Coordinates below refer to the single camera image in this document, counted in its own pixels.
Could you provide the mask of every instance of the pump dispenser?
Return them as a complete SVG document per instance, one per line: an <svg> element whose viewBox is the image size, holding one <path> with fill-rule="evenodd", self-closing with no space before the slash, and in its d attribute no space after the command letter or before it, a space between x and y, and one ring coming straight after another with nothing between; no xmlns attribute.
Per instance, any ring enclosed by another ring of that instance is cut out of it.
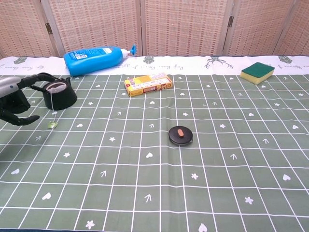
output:
<svg viewBox="0 0 309 232"><path fill-rule="evenodd" d="M111 68L121 63L127 56L135 54L135 45L133 45L131 50L110 46L69 52L63 58L70 75L79 76Z"/></svg>

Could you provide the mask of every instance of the screen hinge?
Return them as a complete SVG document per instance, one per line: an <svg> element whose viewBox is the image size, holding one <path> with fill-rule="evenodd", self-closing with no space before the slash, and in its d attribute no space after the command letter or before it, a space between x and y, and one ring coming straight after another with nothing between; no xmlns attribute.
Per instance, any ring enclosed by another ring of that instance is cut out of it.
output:
<svg viewBox="0 0 309 232"><path fill-rule="evenodd" d="M234 20L234 16L230 16L230 19L228 20L228 24L227 24L228 28L232 27L233 20Z"/></svg>
<svg viewBox="0 0 309 232"><path fill-rule="evenodd" d="M50 27L49 23L45 23L45 26L46 26L48 34L50 35L53 34L52 28Z"/></svg>

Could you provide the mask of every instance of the sponge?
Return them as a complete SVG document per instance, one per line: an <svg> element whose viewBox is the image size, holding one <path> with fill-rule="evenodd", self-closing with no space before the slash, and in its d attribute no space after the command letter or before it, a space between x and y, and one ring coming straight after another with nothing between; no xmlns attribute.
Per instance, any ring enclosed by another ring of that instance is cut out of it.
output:
<svg viewBox="0 0 309 232"><path fill-rule="evenodd" d="M274 67L256 62L241 70L240 77L257 85L269 78L274 73L274 70Z"/></svg>

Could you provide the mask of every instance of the orange object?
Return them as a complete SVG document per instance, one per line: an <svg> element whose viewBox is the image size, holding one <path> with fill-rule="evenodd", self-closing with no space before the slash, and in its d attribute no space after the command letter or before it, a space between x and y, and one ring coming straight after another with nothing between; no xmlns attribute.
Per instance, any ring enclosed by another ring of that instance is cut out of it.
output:
<svg viewBox="0 0 309 232"><path fill-rule="evenodd" d="M179 136L180 138L183 138L184 133L183 133L182 129L178 129L178 130L177 130L177 133L178 133L178 136Z"/></svg>
<svg viewBox="0 0 309 232"><path fill-rule="evenodd" d="M129 96L172 88L172 81L165 73L146 75L125 80Z"/></svg>

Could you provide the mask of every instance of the wicker room divider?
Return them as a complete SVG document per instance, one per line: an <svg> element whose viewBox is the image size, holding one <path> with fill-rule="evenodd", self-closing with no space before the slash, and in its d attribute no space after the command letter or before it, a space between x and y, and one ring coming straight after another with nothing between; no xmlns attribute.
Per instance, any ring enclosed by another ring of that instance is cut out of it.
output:
<svg viewBox="0 0 309 232"><path fill-rule="evenodd" d="M1 0L0 53L8 56L58 56L40 0Z"/></svg>
<svg viewBox="0 0 309 232"><path fill-rule="evenodd" d="M0 58L133 44L144 56L309 55L308 15L308 0L2 0Z"/></svg>

